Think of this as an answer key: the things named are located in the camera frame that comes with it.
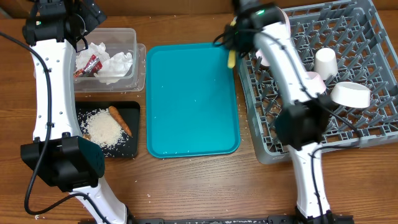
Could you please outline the yellow plastic spoon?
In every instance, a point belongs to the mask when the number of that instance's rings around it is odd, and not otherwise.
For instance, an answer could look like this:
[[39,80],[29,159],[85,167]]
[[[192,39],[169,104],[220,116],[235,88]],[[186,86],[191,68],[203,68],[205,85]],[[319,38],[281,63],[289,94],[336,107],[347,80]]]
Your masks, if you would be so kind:
[[232,69],[236,65],[236,51],[235,50],[230,50],[228,54],[228,63],[227,67]]

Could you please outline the orange sweet potato stick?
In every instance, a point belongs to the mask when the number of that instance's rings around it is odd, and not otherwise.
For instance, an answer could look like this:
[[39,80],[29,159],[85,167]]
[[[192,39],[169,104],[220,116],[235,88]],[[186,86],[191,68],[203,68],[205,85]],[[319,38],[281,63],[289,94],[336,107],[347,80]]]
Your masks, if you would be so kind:
[[110,106],[108,108],[108,110],[109,110],[111,117],[120,125],[120,127],[123,129],[123,131],[129,137],[132,137],[132,131],[130,130],[129,126],[127,125],[127,123],[125,122],[125,120],[123,119],[123,117],[121,116],[119,111],[117,110],[117,108],[114,106]]

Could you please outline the teal serving tray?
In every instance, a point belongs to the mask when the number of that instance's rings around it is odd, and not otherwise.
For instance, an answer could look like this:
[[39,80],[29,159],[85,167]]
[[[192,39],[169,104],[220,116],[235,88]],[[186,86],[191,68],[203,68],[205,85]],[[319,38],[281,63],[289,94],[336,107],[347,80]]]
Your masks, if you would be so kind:
[[228,50],[211,43],[163,45],[146,65],[147,150],[159,159],[231,154],[240,145]]

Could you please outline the white paper cup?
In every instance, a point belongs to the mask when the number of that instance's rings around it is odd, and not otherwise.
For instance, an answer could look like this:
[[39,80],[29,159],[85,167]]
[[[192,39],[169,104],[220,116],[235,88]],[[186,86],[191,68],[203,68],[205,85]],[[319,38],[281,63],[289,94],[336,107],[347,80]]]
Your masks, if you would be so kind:
[[314,72],[317,72],[322,80],[335,77],[338,73],[336,54],[333,49],[322,48],[315,54]]

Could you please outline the white bowl with rice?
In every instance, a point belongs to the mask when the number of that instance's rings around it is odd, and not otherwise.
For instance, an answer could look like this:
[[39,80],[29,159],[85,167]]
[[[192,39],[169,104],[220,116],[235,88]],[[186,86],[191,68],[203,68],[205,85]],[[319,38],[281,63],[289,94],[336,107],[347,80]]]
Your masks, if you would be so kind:
[[307,72],[307,79],[305,81],[306,87],[310,93],[322,94],[326,90],[326,86],[321,76],[317,72]]

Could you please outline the white napkin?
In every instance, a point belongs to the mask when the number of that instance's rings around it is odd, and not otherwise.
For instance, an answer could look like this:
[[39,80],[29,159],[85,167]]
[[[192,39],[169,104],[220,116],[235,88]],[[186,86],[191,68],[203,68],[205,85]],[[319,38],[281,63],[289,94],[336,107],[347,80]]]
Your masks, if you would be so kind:
[[110,56],[109,53],[107,53],[106,46],[103,42],[99,45],[91,43],[88,47],[88,50],[80,52],[76,56],[76,68],[78,70],[84,68],[92,55],[95,55],[97,58],[99,58],[103,66],[101,71],[109,70]]
[[108,60],[102,62],[102,68],[94,73],[96,78],[100,78],[100,82],[107,85],[119,81],[119,77],[124,77],[129,71],[133,63],[133,57],[130,52],[115,54]]

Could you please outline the brown food chunk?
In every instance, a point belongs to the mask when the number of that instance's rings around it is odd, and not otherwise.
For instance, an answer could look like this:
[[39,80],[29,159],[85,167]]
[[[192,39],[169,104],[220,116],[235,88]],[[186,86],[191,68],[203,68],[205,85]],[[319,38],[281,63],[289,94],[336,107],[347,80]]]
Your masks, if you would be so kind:
[[84,135],[83,135],[83,138],[86,139],[86,140],[90,140],[90,139],[91,139],[91,136],[90,136],[89,134],[84,134]]

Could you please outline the large white plate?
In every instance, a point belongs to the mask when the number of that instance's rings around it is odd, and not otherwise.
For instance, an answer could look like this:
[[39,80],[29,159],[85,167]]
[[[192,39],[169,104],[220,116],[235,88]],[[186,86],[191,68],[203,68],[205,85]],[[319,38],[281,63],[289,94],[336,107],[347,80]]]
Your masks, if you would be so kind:
[[[291,36],[291,30],[290,30],[289,18],[287,16],[287,14],[281,8],[278,7],[278,9],[284,16],[283,23],[286,26],[287,35],[290,37]],[[260,49],[256,52],[256,58],[257,59],[261,58],[261,66],[262,67],[269,67],[270,66],[269,62],[267,61],[267,59],[265,58],[265,56],[263,55],[263,53],[262,53],[262,51]]]

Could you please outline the black plastic tray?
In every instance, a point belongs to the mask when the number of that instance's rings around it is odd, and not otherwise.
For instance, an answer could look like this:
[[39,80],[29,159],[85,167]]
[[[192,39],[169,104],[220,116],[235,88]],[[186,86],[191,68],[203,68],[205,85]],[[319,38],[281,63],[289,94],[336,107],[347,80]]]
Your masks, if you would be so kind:
[[82,101],[76,103],[76,113],[79,110],[88,111],[95,109],[108,109],[110,106],[117,108],[130,130],[132,137],[125,146],[118,146],[116,150],[102,149],[105,157],[135,157],[139,137],[140,106],[135,101]]

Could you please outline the grey dishwasher rack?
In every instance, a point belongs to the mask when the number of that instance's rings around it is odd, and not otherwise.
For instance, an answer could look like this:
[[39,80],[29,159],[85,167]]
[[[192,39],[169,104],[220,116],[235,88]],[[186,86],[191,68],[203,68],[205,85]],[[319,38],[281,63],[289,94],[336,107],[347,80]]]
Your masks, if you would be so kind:
[[[286,9],[292,40],[308,71],[324,47],[336,53],[338,74],[325,82],[327,91],[343,81],[371,91],[370,106],[340,106],[330,118],[323,144],[326,151],[360,141],[361,147],[397,141],[397,54],[371,1],[334,1]],[[290,160],[276,136],[274,121],[282,108],[271,71],[249,53],[237,62],[254,151],[262,164]]]

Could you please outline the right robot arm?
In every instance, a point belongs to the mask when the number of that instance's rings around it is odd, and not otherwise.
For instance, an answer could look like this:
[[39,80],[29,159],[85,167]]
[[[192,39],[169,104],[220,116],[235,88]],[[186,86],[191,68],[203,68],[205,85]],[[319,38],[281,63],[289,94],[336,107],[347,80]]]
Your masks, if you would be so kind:
[[226,26],[223,44],[243,57],[260,50],[269,63],[283,106],[275,133],[287,147],[297,185],[296,217],[301,223],[336,223],[326,198],[322,174],[322,134],[334,106],[310,87],[308,73],[290,38],[282,11],[273,3],[233,1],[236,16]]

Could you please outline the red snack wrapper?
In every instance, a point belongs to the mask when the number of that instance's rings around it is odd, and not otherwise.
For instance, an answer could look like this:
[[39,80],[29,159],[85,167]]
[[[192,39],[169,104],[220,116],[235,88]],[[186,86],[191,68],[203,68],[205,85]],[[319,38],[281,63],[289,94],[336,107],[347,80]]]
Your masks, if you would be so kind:
[[87,62],[86,66],[75,71],[73,76],[78,77],[93,77],[94,73],[97,73],[102,69],[102,63],[96,55],[92,55]]

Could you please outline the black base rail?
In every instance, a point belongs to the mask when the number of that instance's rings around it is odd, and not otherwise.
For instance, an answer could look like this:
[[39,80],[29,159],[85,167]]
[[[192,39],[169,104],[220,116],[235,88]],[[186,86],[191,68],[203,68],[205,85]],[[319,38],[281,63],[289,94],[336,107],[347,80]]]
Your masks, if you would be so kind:
[[[79,221],[79,224],[94,224],[94,220]],[[133,223],[139,224],[293,224],[303,223],[298,221],[293,215],[273,215],[265,219],[260,218],[239,218],[239,219],[211,219],[211,220],[164,220],[154,219],[135,219]],[[354,224],[352,216],[333,215],[331,223],[335,224]]]

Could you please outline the spilled white rice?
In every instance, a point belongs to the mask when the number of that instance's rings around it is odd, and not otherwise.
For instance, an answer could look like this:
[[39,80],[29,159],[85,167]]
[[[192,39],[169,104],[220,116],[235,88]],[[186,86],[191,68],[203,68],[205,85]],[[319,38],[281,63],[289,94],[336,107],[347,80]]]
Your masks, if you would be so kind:
[[125,146],[130,138],[108,109],[79,110],[77,118],[82,134],[89,134],[90,141],[102,149],[116,150],[118,146]]

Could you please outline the small white bowl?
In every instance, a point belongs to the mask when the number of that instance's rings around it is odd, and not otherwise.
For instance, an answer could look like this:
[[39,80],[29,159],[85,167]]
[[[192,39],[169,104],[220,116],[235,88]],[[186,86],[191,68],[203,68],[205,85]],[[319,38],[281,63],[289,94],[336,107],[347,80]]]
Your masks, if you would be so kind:
[[335,103],[350,108],[367,108],[371,101],[370,89],[353,82],[337,83],[330,96]]

